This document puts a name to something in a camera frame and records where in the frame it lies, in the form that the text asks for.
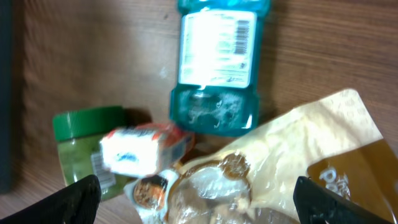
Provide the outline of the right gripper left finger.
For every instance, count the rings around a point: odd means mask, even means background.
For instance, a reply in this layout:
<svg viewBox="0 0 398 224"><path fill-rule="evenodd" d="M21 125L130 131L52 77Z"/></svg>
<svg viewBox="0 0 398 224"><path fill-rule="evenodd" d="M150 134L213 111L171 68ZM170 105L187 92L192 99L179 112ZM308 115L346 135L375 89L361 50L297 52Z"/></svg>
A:
<svg viewBox="0 0 398 224"><path fill-rule="evenodd" d="M93 224L101 201L97 176L88 175L1 220L1 224Z"/></svg>

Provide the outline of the white brown snack pouch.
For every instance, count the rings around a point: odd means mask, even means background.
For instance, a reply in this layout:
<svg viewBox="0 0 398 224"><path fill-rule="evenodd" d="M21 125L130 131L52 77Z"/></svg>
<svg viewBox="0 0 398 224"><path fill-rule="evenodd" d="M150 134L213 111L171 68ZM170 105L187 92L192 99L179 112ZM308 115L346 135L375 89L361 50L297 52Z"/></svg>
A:
<svg viewBox="0 0 398 224"><path fill-rule="evenodd" d="M298 223L299 177L397 222L397 155L354 89L294 108L124 191L143 223Z"/></svg>

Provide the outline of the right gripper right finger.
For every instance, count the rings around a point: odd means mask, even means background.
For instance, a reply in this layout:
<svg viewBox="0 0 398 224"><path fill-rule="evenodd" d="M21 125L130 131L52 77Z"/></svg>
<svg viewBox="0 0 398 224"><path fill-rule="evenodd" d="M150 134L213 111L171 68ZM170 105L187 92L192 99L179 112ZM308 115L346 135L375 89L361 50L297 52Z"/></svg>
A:
<svg viewBox="0 0 398 224"><path fill-rule="evenodd" d="M392 224L304 176L297 179L293 200L301 224Z"/></svg>

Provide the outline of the red white small box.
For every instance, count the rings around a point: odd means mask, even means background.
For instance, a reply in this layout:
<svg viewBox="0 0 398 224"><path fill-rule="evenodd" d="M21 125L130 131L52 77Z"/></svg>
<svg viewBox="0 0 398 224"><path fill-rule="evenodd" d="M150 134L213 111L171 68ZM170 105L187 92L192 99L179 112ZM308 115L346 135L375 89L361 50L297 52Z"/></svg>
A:
<svg viewBox="0 0 398 224"><path fill-rule="evenodd" d="M174 166L195 144L195 135L175 124L117 128L100 141L103 168L129 177L148 177Z"/></svg>

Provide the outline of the blue mouthwash bottle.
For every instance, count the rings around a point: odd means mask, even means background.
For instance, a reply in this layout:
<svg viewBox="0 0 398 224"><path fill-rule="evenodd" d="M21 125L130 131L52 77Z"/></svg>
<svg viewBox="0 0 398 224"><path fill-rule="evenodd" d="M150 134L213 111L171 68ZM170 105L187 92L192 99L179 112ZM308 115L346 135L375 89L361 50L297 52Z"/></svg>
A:
<svg viewBox="0 0 398 224"><path fill-rule="evenodd" d="M181 34L170 119L200 134L242 136L258 123L257 76L270 0L178 0Z"/></svg>

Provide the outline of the green lid spice jar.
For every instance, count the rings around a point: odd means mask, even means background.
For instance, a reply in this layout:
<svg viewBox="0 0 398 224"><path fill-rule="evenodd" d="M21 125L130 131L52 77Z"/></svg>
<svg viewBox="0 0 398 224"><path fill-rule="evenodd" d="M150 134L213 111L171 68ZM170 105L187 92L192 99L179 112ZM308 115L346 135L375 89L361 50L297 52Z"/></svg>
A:
<svg viewBox="0 0 398 224"><path fill-rule="evenodd" d="M122 194L129 178L103 168L100 140L125 125L122 106L67 111L54 116L53 131L65 185L93 174L99 180L102 201Z"/></svg>

